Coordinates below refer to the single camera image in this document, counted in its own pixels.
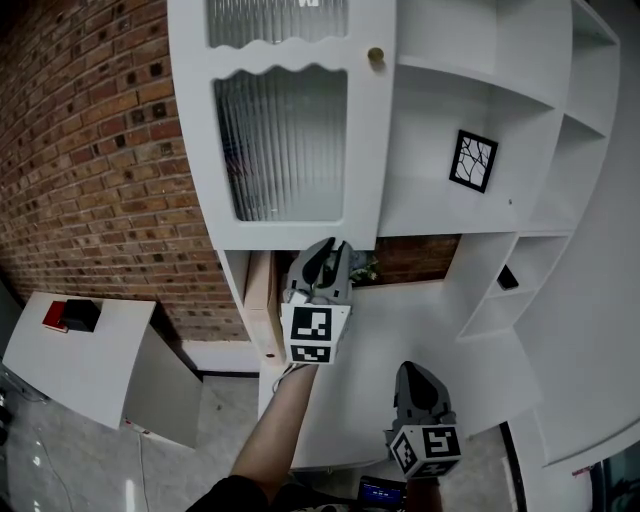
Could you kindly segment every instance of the red book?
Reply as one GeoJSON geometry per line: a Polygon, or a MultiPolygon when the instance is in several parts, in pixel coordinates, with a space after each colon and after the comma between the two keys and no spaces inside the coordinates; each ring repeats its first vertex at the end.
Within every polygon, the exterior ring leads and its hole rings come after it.
{"type": "Polygon", "coordinates": [[[61,321],[62,313],[64,312],[65,302],[56,300],[51,304],[47,315],[42,321],[42,325],[59,332],[68,332],[69,328],[61,321]]]}

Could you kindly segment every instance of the desk surface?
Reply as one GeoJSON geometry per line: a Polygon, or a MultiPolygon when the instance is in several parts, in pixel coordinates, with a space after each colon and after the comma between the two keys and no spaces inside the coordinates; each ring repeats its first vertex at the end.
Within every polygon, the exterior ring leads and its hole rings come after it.
{"type": "MultiPolygon", "coordinates": [[[[465,437],[531,408],[540,388],[513,330],[456,342],[441,283],[355,291],[336,364],[321,366],[294,467],[363,465],[387,456],[383,430],[395,417],[396,372],[413,361],[449,389],[465,437]]],[[[262,366],[260,414],[282,368],[262,366]]]]}
{"type": "Polygon", "coordinates": [[[3,363],[69,409],[118,428],[155,302],[97,300],[102,312],[93,333],[64,334],[42,325],[53,301],[74,298],[80,297],[34,292],[13,331],[3,363]]]}

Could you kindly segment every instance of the brass knob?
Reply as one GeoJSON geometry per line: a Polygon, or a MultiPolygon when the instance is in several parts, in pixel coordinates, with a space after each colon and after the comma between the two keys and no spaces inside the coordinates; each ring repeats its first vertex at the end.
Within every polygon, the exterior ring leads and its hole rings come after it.
{"type": "Polygon", "coordinates": [[[367,52],[367,57],[369,57],[371,64],[382,64],[384,62],[384,51],[378,47],[371,48],[367,52]]]}

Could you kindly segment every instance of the white marker cube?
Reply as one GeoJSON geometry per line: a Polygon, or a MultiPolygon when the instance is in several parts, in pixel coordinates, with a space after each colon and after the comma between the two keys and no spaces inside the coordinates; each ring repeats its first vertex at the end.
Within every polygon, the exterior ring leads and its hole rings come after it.
{"type": "Polygon", "coordinates": [[[288,363],[333,364],[351,306],[282,304],[288,363]]]}
{"type": "Polygon", "coordinates": [[[462,458],[455,425],[405,425],[390,449],[407,479],[444,476],[462,458]]]}

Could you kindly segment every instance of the small black box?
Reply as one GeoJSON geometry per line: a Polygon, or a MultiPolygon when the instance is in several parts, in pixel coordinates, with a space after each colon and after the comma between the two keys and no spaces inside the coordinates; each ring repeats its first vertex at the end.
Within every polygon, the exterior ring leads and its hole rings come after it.
{"type": "Polygon", "coordinates": [[[72,331],[93,332],[100,310],[88,299],[70,299],[64,305],[62,322],[72,331]]]}

